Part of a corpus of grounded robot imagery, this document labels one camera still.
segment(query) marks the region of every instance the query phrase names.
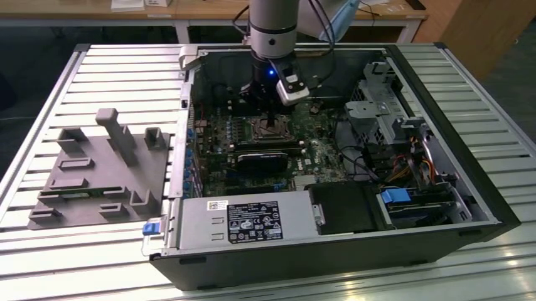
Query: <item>warning label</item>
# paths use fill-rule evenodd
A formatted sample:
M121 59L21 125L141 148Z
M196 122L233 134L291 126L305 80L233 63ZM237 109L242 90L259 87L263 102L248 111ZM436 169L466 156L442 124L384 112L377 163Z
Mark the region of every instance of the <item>warning label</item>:
M277 202L229 205L228 220L230 243L284 239Z

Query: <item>metal grating surface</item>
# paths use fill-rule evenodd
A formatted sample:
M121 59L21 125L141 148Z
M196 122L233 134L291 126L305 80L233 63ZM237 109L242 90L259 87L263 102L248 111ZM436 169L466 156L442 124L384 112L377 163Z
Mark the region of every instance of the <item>metal grating surface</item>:
M432 45L402 47L432 96L471 146L525 224L488 243L466 247L434 264L305 280L181 292L141 253L144 223L26 230L49 177L62 127L105 135L93 113L113 105L133 133L158 126L174 133L182 75L178 45L93 46L54 91L54 114L0 206L0 299L42 300L527 300L536 291L535 147L486 92L468 83L448 53Z

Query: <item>blue cloth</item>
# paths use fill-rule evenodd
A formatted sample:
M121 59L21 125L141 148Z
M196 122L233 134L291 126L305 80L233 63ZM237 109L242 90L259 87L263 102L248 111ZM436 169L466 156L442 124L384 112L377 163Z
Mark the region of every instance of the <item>blue cloth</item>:
M382 196L386 204L410 202L412 200L408 191L403 188L388 189L382 193Z
M333 31L336 33L335 41L340 41L352 25L352 21L356 18L356 12L359 11L360 0L348 0L347 4L341 6L339 12L333 16L331 22ZM327 30L320 34L319 39L329 41L331 33Z

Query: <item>cable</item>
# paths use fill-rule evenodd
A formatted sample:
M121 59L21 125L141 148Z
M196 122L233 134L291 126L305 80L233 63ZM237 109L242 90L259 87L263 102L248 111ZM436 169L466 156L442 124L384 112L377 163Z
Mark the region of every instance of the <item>cable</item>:
M391 185L391 183L387 182L387 181L384 181L384 180L379 177L379 175L377 175L365 165L363 165L361 163L357 162L357 159L360 159L360 158L352 159L349 156L345 155L345 153L343 153L343 149L348 149L348 148L356 147L356 146L345 146L343 149L340 149L339 144L337 144L337 127L339 127L339 116L337 116L337 118L336 118L336 127L335 127L335 129L333 129L333 146L336 147L337 153L340 153L341 156L343 156L349 162L353 163L355 173L357 173L357 168L356 168L356 166L357 166L359 168L361 168L361 169L367 172L367 174L369 175L369 177L371 177L371 179L372 179L373 181L376 181L376 182L379 182L379 183L382 183L382 184L388 184L388 185Z
M317 9L317 6L315 5L313 1L317 3L317 6L320 7L320 10L323 12L323 16L328 20L328 24L324 22L324 19L320 16L319 9ZM323 83L327 81L327 79L331 78L331 76L336 72L336 68L337 68L337 60L336 60L336 52L335 52L335 49L336 49L336 31L333 30L332 21L328 18L327 11L325 11L324 6L320 3L320 1L319 0L309 0L309 6L311 6L311 8L312 8L312 10L313 10L313 12L315 12L315 14L317 16L319 22L323 25L324 30L329 29L329 32L328 32L329 50L325 53L323 53L321 56L327 56L328 54L332 54L331 70L328 71L328 74L324 77L319 78L319 84L316 85L316 87L312 88L312 90L315 90L316 88L319 88L323 85Z
M372 32L373 32L375 24L376 24L376 15L380 16L380 14L376 14L376 13L372 11L372 6L368 5L368 3L365 3L364 1L361 1L361 3L365 4L367 6L369 6L369 9L371 9L371 11L365 11L365 10L360 9L361 11L365 11L365 12L368 12L368 13L372 15L372 26L371 26L371 32L369 32L369 41L371 41Z
M237 24L237 20L238 18L242 16L242 14L251 9L251 6L248 5L240 12L238 15L234 17L233 19L233 26L234 28L237 28L237 30L241 32L242 35L247 35L248 33L242 30L242 28L240 28L238 24Z
M319 3L319 0L315 0L315 1L317 2L317 5L323 8L323 11L324 11L324 7L323 7L323 5ZM316 6L315 3L313 3L313 0L309 0L309 6L311 6L311 9L313 10L313 12L315 12L315 14L316 14L316 16L317 16L319 22L320 22L320 24L323 25L324 30L327 30L328 25L327 25L327 23L324 22L323 17L320 16L320 12L319 12L317 6ZM327 55L329 55L329 54L333 52L333 49L335 49L335 47L336 47L336 42L335 42L335 40L333 40L333 37L329 35L329 33L328 33L328 43L329 43L329 50L328 50L327 52L324 52L320 56L327 56Z

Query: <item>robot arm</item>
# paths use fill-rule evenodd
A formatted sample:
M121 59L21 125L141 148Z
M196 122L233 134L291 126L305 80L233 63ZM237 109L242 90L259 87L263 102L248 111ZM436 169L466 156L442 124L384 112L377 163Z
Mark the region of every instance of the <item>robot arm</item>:
M269 115L311 94L295 54L297 32L335 43L357 9L359 0L251 0L253 81L241 94Z

